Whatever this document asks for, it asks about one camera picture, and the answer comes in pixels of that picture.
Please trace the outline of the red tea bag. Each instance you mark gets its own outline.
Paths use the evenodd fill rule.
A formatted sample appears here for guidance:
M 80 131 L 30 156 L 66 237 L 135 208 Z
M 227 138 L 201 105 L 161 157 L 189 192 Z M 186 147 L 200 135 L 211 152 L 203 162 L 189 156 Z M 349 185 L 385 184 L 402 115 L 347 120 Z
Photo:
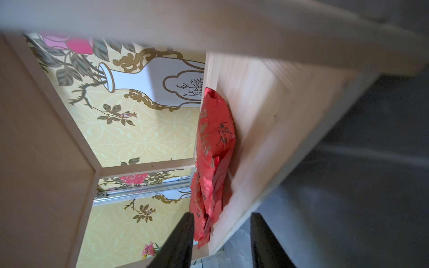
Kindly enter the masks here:
M 200 175 L 195 171 L 191 182 L 191 201 L 189 211 L 194 215 L 194 240 L 198 249 L 210 242 L 213 224 L 219 220 L 222 212 L 222 200 L 215 205 L 213 217 L 206 213 L 201 192 Z
M 217 221 L 223 185 L 235 147 L 234 122 L 226 101 L 206 88 L 197 128 L 197 167 L 205 211 Z

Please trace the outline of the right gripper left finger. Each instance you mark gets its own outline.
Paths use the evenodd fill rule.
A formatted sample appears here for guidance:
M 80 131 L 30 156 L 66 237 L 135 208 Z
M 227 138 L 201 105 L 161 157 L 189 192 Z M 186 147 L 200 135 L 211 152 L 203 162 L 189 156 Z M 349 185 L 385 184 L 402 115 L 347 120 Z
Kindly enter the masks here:
M 148 268 L 190 268 L 194 215 L 185 213 Z

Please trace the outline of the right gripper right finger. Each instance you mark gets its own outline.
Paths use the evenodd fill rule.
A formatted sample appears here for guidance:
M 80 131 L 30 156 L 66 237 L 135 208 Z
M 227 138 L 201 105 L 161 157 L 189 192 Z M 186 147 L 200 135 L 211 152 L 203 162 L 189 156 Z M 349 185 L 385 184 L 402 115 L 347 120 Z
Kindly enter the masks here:
M 254 268 L 295 268 L 260 213 L 252 213 L 251 253 Z

